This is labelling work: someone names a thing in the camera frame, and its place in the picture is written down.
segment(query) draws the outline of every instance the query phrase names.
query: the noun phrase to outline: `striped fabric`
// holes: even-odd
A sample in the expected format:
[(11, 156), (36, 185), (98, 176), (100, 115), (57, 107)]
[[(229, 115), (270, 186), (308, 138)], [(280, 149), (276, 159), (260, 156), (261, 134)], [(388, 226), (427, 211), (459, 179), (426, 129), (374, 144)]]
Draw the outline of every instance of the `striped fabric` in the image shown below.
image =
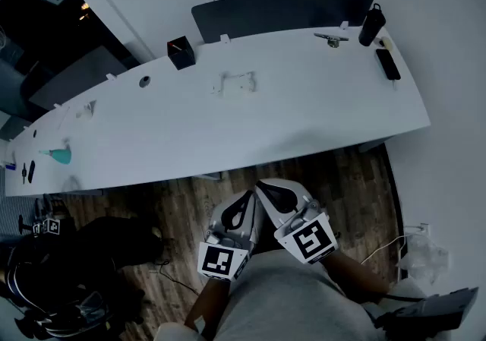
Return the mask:
[(0, 242), (19, 237), (18, 216), (32, 225), (35, 198), (5, 196), (5, 168), (0, 167)]

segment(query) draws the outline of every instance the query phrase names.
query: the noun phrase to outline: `plastic bag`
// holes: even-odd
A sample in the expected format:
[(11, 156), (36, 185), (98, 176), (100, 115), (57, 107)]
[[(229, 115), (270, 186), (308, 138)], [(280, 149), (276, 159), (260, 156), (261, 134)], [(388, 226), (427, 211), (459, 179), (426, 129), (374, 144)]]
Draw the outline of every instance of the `plastic bag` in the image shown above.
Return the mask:
[(408, 252), (397, 264), (414, 279), (426, 279), (433, 284), (440, 274), (449, 269), (448, 250), (436, 246), (424, 235), (407, 238)]

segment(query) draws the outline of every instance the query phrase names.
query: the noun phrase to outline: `curved white desk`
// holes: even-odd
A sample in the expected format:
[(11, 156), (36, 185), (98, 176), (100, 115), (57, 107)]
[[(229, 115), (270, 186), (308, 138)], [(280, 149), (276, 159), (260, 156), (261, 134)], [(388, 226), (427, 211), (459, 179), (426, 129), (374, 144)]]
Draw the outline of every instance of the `curved white desk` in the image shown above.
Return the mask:
[[(6, 194), (109, 188), (252, 166), (360, 144), (430, 124), (410, 72), (392, 51), (402, 80), (393, 88), (376, 46), (360, 28), (290, 30), (195, 49), (197, 64), (177, 71), (163, 57), (106, 81), (44, 115), (10, 142), (17, 170)], [(349, 36), (333, 49), (314, 32)], [(224, 71), (254, 71), (253, 93), (211, 93)], [(150, 84), (139, 87), (148, 75)], [(96, 100), (91, 119), (76, 113)], [(38, 150), (63, 147), (64, 166)], [(33, 182), (21, 170), (35, 160)]]

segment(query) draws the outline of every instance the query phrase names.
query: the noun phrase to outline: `black box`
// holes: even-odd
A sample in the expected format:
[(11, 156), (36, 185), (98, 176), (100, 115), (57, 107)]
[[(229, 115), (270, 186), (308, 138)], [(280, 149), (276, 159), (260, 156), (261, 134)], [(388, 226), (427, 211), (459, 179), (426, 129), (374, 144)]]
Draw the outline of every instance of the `black box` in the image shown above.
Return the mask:
[(167, 55), (178, 70), (196, 64), (194, 51), (186, 36), (169, 41), (167, 43)]

